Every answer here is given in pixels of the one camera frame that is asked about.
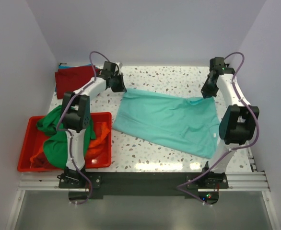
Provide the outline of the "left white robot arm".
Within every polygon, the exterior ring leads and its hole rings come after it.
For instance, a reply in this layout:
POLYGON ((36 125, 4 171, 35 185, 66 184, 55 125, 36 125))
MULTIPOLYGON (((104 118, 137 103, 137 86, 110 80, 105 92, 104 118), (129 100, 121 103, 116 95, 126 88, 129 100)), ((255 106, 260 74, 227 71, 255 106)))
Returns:
POLYGON ((92 122, 90 100, 107 89, 126 92, 121 63, 105 61, 103 68, 81 88, 64 93, 59 125, 67 138, 67 162, 64 173, 59 176, 60 187, 84 188, 89 184, 85 175, 84 139, 86 128, 92 122))

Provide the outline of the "teal t shirt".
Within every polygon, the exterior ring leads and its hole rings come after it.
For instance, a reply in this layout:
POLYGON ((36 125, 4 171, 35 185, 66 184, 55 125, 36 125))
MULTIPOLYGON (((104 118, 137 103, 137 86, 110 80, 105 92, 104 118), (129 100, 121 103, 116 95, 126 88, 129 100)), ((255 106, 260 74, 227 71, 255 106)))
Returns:
POLYGON ((123 94, 113 129, 211 159, 217 149, 219 124, 213 98, 184 98, 128 89, 123 94))

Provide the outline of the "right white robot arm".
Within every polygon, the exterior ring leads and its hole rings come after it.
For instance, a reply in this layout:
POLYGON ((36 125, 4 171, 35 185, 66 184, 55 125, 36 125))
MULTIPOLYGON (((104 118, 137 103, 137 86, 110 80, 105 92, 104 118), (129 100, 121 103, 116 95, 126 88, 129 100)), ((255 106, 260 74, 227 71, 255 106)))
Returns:
POLYGON ((219 124, 219 139, 215 155, 207 161, 197 183, 215 186, 226 182, 226 168, 238 150, 257 133, 259 108, 245 99, 236 80, 237 71, 225 63, 225 58, 210 59, 210 71, 201 89, 204 98, 222 93, 227 109, 219 124))

